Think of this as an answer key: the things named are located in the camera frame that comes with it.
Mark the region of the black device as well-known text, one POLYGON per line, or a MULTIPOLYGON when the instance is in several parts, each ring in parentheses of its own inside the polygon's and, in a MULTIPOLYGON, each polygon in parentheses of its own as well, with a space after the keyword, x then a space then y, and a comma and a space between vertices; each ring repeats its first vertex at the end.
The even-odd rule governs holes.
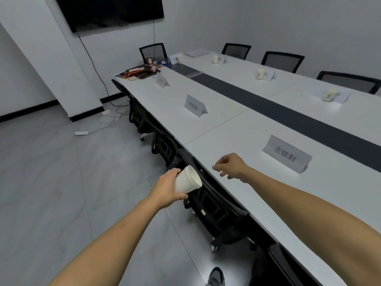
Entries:
POLYGON ((143 65, 140 67, 128 69, 125 72, 125 77, 128 80, 143 80, 145 78, 154 76, 160 72, 161 72, 161 68, 156 66, 155 64, 152 66, 143 65))

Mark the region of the person's right hand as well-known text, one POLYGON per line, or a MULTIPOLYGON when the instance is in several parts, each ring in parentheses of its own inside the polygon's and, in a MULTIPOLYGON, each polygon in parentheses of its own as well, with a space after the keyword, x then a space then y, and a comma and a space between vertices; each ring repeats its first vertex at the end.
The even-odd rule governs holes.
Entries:
POLYGON ((213 166, 216 172, 235 173, 236 178, 243 183, 250 183, 251 168, 236 153, 222 156, 213 166))

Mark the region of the white paper cup stack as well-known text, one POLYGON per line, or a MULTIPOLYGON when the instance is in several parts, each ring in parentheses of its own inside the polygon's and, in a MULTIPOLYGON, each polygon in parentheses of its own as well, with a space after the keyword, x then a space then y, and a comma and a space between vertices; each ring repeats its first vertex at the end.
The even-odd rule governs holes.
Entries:
POLYGON ((175 178, 174 191, 190 193, 203 186, 197 171, 191 166, 186 166, 175 178))

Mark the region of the person's left hand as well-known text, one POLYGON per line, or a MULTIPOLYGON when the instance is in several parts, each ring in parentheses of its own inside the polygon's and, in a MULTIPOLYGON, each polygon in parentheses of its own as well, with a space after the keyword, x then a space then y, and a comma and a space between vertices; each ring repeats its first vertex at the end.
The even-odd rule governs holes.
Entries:
POLYGON ((175 178, 167 177, 167 172, 161 175, 152 187, 148 200, 157 210, 167 208, 176 201, 186 200, 188 195, 174 191, 175 178))

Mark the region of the white paper sheet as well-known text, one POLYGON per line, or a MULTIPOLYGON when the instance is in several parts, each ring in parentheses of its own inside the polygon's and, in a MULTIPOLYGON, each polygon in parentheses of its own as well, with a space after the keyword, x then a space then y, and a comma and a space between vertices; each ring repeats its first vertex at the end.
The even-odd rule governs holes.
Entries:
POLYGON ((184 55, 186 55, 188 57, 196 58, 196 57, 204 56, 204 55, 209 54, 209 53, 210 53, 210 50, 208 50, 206 48, 198 48, 198 49, 193 49, 193 50, 187 51, 184 53, 184 55))

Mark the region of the black wall television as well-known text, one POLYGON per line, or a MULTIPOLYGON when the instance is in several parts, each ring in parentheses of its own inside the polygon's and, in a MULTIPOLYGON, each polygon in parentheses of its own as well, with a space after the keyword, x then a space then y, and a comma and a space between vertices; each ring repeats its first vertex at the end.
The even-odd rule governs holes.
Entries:
POLYGON ((73 33, 163 19, 162 0, 56 0, 73 33))

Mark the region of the grey sneaker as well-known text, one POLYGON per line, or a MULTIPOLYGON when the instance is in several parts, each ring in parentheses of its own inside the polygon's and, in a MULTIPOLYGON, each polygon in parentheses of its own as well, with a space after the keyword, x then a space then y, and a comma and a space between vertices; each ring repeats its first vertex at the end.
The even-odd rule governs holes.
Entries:
POLYGON ((212 269, 205 286, 225 286, 224 274, 219 267, 214 267, 212 269))

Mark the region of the person's left forearm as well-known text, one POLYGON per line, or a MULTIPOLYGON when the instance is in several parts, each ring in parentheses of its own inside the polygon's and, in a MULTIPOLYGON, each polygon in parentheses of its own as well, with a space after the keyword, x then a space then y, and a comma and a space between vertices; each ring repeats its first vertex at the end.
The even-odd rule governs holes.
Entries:
POLYGON ((148 197, 87 245, 48 286, 118 286, 149 223, 164 207, 148 197))

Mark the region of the person's right forearm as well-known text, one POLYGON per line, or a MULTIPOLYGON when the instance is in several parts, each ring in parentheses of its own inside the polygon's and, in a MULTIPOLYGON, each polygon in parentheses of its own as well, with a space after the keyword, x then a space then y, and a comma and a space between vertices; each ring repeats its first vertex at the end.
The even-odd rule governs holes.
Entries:
POLYGON ((347 286, 381 286, 381 234, 341 208, 245 167, 242 181, 347 286))

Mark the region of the black mesh office chair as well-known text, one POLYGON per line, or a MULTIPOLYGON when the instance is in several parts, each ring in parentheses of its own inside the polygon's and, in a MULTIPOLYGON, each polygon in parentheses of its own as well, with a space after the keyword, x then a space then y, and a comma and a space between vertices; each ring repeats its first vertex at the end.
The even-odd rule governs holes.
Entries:
POLYGON ((261 65, 296 73, 305 56, 287 52, 267 51, 261 61, 261 65))
POLYGON ((222 54, 230 57, 235 57, 241 60, 246 60, 246 57, 251 49, 250 45, 238 43, 226 43, 222 54))
POLYGON ((212 253, 222 245, 234 244, 244 238, 250 241, 250 250, 256 243, 249 236, 246 226, 252 225, 249 213, 243 209, 210 175, 207 170, 185 149, 180 149, 182 159, 192 166, 201 178, 202 187, 190 192, 186 209, 192 208, 213 239, 212 253))
POLYGON ((131 94, 131 92, 126 89, 126 87, 114 79, 112 79, 112 83, 121 91, 121 93, 125 94, 129 98, 129 121, 136 126, 137 132, 141 134, 140 140, 144 141, 145 136, 153 133, 153 128, 148 122, 147 111, 131 94))
POLYGON ((375 95, 381 88, 381 80, 350 73, 321 71, 317 80, 375 95))
POLYGON ((280 243, 254 254, 248 286, 323 286, 280 243))
POLYGON ((146 57, 151 56, 154 62, 161 62, 168 58, 164 43, 154 43, 139 48, 140 54, 146 64, 146 57))
POLYGON ((161 155, 165 161, 167 170, 183 168, 184 160, 180 153, 180 149, 182 148, 180 144, 154 121, 149 121, 148 123, 153 129, 151 152, 161 155))

